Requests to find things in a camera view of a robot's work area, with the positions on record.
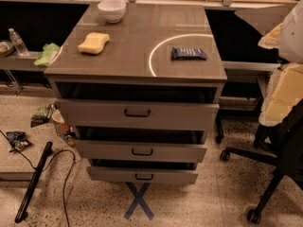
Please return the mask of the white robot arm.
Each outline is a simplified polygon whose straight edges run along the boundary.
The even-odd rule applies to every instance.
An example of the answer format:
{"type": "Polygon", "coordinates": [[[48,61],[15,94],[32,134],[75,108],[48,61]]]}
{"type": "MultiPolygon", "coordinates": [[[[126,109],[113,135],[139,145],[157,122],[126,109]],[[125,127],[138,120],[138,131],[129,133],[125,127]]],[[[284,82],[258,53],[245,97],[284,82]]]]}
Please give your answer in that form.
{"type": "Polygon", "coordinates": [[[286,60],[270,76],[258,118],[261,125],[273,127],[303,98],[303,0],[259,40],[258,46],[277,48],[279,57],[286,60]]]}

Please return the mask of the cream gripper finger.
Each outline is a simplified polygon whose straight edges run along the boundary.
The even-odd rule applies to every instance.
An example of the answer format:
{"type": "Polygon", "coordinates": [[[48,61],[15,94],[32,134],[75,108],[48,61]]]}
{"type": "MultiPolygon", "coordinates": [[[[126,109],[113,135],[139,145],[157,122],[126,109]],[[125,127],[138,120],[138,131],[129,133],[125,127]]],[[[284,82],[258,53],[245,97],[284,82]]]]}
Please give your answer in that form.
{"type": "Polygon", "coordinates": [[[258,122],[266,127],[276,126],[302,98],[303,64],[284,64],[270,76],[258,122]]]}
{"type": "Polygon", "coordinates": [[[265,49],[274,49],[279,47],[279,36],[282,24],[274,27],[269,33],[263,36],[259,42],[258,46],[265,49]]]}

